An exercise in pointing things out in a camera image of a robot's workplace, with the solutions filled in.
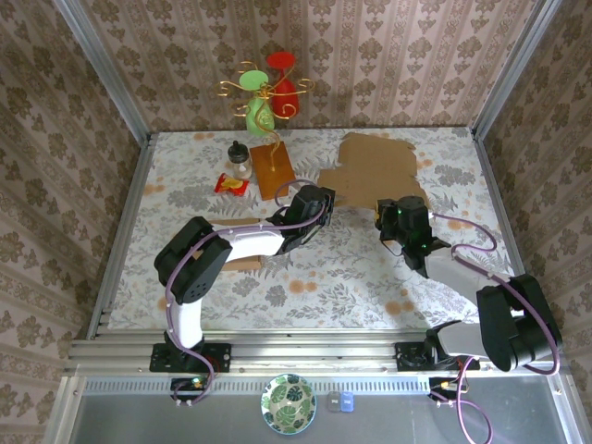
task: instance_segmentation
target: cardboard piece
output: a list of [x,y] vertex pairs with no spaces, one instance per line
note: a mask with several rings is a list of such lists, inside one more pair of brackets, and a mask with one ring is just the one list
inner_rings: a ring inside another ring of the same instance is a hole
[[350,132],[339,147],[335,169],[322,169],[318,185],[335,190],[337,206],[376,208],[379,199],[420,196],[429,206],[427,195],[415,179],[415,147],[367,134]]
[[[260,222],[256,218],[246,219],[227,219],[227,220],[209,220],[212,225],[223,225],[225,227],[238,227],[242,225],[251,225]],[[202,252],[196,252],[193,257],[197,259]],[[222,271],[246,271],[246,270],[260,270],[263,266],[261,256],[242,257],[234,261],[226,262],[222,266]]]

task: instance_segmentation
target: green patterned plate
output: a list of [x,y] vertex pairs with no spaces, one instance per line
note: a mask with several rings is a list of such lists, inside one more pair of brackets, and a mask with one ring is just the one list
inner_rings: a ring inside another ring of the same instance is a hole
[[302,432],[315,419],[316,396],[306,379],[290,373],[274,377],[261,397],[268,426],[282,435]]

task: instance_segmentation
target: black jar lid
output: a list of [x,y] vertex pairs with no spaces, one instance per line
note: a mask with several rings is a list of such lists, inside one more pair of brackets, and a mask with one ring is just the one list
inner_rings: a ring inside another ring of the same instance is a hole
[[228,148],[228,157],[233,164],[242,164],[249,160],[249,149],[246,145],[234,141]]

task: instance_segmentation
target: damask wallpaper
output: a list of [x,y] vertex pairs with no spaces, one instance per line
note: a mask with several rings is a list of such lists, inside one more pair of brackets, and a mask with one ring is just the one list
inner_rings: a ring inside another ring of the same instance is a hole
[[296,55],[316,81],[289,125],[474,121],[533,0],[82,0],[151,131],[242,129],[219,80]]
[[41,442],[138,151],[52,2],[0,2],[0,442]]
[[592,418],[592,2],[563,2],[486,147]]

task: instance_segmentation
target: aluminum frame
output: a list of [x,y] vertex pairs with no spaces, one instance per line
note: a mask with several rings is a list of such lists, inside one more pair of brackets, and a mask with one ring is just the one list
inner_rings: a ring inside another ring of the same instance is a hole
[[491,202],[493,203],[493,209],[495,210],[496,216],[498,217],[499,230],[501,231],[501,236],[503,237],[503,241],[506,244],[506,248],[508,250],[508,258],[510,259],[512,270],[515,275],[522,275],[526,272],[526,270],[524,269],[524,264],[522,262],[522,258],[520,257],[518,244],[516,243],[516,239],[512,233],[512,226],[510,225],[510,219],[506,213],[506,207],[501,200],[500,188],[498,187],[498,182],[496,181],[496,178],[493,174],[493,169],[491,167],[491,163],[489,162],[485,145],[483,144],[483,140],[477,136],[474,136],[474,142],[477,156],[479,157],[479,162],[481,164],[481,169],[485,177],[485,182],[487,184],[487,188],[489,189],[489,195],[491,196]]
[[140,151],[140,157],[138,158],[138,164],[133,174],[131,184],[129,185],[128,198],[123,206],[121,212],[121,218],[119,219],[119,225],[117,227],[117,233],[113,241],[113,247],[109,254],[109,260],[103,275],[103,281],[99,288],[97,295],[96,305],[92,311],[91,321],[89,323],[86,339],[93,339],[96,334],[96,330],[99,327],[101,315],[103,310],[111,306],[115,295],[117,293],[117,286],[121,279],[121,272],[123,271],[123,265],[128,255],[128,248],[130,247],[131,233],[133,232],[133,226],[136,221],[136,215],[140,208],[140,200],[142,199],[142,193],[150,172],[150,166],[152,165],[152,158],[154,155],[154,149],[158,142],[158,134],[155,134],[146,143],[145,149]]
[[[270,376],[233,377],[218,375],[208,396],[255,395],[261,396]],[[427,395],[428,376],[307,376],[316,395],[328,395],[330,391],[351,391],[354,395]],[[151,377],[110,377],[95,376],[86,379],[84,396],[105,395],[165,395],[170,396],[171,378]],[[191,391],[181,389],[178,394],[191,395]]]
[[130,91],[107,53],[82,4],[77,0],[55,0],[55,5],[74,33],[82,51],[88,57],[99,79],[109,92],[133,137],[144,146],[150,137],[148,125],[136,106]]
[[[104,320],[108,321],[108,311]],[[336,377],[385,377],[393,382],[409,376],[455,376],[455,372],[398,373],[393,344],[399,341],[418,341],[425,337],[422,329],[365,330],[365,329],[275,329],[242,332],[211,330],[205,332],[212,342],[233,344],[233,360],[226,381],[250,381],[263,376],[293,371],[308,377],[331,381]],[[111,377],[116,380],[130,377],[149,382],[155,377],[171,378],[193,374],[153,374],[149,372],[152,345],[161,342],[160,330],[107,330],[95,340],[76,340],[67,362],[65,376],[56,396],[50,427],[45,442],[68,442],[72,433],[80,397],[89,380]],[[469,377],[540,377],[523,368],[511,373],[496,369],[482,360],[482,370],[470,371]],[[550,367],[551,361],[537,363]],[[561,419],[568,442],[592,442],[589,425],[579,402],[573,379],[569,375],[548,378],[555,408]]]
[[561,0],[538,0],[536,2],[523,31],[516,40],[508,60],[499,72],[493,88],[472,126],[478,140],[485,139],[560,5]]

